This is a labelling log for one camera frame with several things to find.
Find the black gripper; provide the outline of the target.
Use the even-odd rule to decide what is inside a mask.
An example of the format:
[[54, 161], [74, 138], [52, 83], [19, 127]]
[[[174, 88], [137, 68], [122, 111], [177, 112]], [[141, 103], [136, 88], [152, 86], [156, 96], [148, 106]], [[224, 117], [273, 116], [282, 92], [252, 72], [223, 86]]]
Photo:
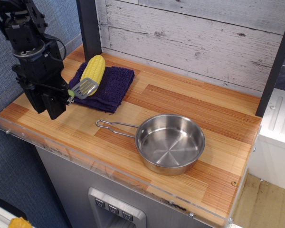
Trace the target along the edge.
[[[13, 50], [13, 55], [19, 60], [20, 66], [14, 68], [28, 84], [24, 93], [34, 110], [40, 114], [47, 109], [52, 120], [57, 119], [66, 111], [66, 105], [74, 102], [68, 94], [68, 84], [62, 78], [63, 60], [55, 41], [44, 42], [32, 50]], [[35, 87], [46, 92], [53, 92], [54, 96], [43, 94]]]

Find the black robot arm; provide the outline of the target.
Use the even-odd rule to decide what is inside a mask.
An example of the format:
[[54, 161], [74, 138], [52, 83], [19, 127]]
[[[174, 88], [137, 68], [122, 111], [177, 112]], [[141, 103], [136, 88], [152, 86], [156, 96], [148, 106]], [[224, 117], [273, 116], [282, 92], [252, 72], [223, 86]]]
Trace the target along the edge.
[[0, 30], [19, 60], [12, 66], [17, 82], [38, 112], [58, 118], [73, 102], [62, 78], [63, 60], [58, 38], [45, 33], [45, 16], [31, 0], [0, 0]]

